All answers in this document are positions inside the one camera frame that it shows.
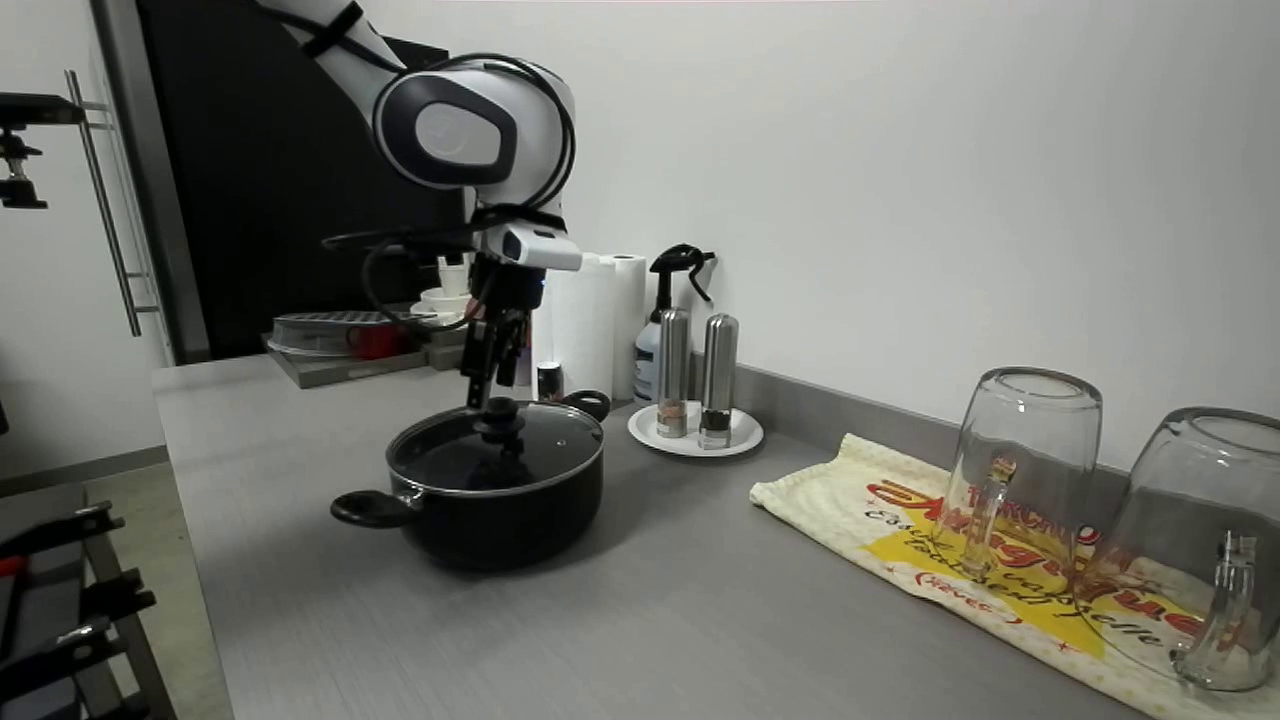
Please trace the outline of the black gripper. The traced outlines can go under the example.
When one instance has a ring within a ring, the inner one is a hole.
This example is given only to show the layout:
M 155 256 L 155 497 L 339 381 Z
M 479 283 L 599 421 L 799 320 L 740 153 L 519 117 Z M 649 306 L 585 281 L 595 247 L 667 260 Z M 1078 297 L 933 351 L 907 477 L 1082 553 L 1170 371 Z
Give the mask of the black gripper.
M 539 304 L 545 269 L 519 269 L 510 264 L 496 251 L 496 241 L 510 223 L 539 223 L 569 237 L 569 223 L 551 210 L 523 209 L 523 203 L 493 203 L 475 209 L 470 218 L 472 233 L 472 270 L 470 289 L 475 301 L 475 315 L 470 320 L 460 374 L 470 381 L 470 409 L 479 409 L 490 400 L 490 369 L 493 369 L 493 340 L 496 345 L 496 386 L 516 382 L 519 355 L 529 347 L 529 315 Z

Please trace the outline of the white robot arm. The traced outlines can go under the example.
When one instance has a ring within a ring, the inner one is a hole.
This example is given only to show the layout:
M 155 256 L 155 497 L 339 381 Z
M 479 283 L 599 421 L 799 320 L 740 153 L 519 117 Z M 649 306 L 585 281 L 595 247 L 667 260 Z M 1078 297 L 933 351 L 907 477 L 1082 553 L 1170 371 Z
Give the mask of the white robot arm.
M 345 243 L 472 256 L 463 311 L 470 409 L 516 381 L 548 270 L 576 270 L 562 209 L 576 162 L 569 83 L 519 57 L 460 53 L 409 63 L 359 0 L 256 0 L 359 110 L 386 162 L 432 192 L 470 192 L 460 228 L 369 228 Z

